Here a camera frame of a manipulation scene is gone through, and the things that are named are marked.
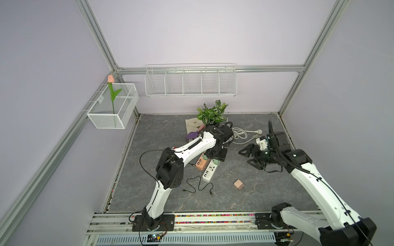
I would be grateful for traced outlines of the pink charger cube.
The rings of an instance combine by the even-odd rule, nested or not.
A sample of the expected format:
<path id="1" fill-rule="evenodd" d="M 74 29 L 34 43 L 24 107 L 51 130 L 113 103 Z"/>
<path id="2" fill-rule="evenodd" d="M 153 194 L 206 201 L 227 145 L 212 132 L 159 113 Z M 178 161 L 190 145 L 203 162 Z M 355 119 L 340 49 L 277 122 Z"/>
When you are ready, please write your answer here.
<path id="1" fill-rule="evenodd" d="M 241 180 L 237 180 L 234 182 L 234 186 L 237 190 L 241 190 L 244 188 L 244 183 Z"/>

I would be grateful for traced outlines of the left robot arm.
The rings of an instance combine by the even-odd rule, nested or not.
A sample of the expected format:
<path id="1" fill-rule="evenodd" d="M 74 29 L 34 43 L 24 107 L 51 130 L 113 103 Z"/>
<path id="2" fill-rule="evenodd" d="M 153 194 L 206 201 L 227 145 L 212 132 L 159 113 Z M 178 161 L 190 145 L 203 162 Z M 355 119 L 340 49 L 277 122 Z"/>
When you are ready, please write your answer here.
<path id="1" fill-rule="evenodd" d="M 173 188 L 181 184 L 184 168 L 191 160 L 205 154 L 208 159 L 224 161 L 227 155 L 225 144 L 233 137 L 232 122 L 209 125 L 193 141 L 175 149 L 161 150 L 162 155 L 156 167 L 155 190 L 143 210 L 147 221 L 154 221 L 164 213 L 164 207 Z"/>

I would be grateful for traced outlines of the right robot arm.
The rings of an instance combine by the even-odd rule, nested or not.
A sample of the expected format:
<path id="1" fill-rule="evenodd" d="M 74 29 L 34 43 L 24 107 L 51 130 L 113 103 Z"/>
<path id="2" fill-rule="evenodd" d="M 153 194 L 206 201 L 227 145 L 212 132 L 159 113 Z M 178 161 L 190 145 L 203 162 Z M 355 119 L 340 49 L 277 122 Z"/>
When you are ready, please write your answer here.
<path id="1" fill-rule="evenodd" d="M 361 217 L 332 189 L 317 170 L 312 159 L 301 149 L 291 149 L 284 132 L 269 133 L 239 151 L 248 164 L 266 170 L 277 164 L 286 170 L 308 192 L 325 216 L 318 219 L 297 210 L 289 203 L 275 205 L 269 217 L 257 214 L 256 225 L 271 225 L 275 229 L 294 227 L 314 238 L 323 246 L 370 246 L 377 230 L 370 218 Z"/>

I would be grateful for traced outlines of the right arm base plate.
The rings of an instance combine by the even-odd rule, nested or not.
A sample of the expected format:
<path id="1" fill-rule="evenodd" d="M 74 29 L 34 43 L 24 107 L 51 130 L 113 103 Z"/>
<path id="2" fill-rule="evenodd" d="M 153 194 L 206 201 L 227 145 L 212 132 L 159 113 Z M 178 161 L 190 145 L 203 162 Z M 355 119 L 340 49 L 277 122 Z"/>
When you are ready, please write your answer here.
<path id="1" fill-rule="evenodd" d="M 268 229 L 295 229 L 293 226 L 285 224 L 280 215 L 274 213 L 256 213 L 255 214 L 255 225 L 259 230 Z"/>

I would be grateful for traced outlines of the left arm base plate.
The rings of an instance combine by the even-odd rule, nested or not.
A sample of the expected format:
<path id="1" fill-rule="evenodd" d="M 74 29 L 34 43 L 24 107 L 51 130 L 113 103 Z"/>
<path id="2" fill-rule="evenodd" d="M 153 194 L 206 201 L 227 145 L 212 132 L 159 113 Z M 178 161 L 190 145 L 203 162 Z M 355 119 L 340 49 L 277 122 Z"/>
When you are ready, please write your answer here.
<path id="1" fill-rule="evenodd" d="M 164 214 L 156 219 L 151 219 L 148 215 L 137 215 L 133 221 L 133 232 L 148 231 L 173 231 L 175 226 L 175 216 Z"/>

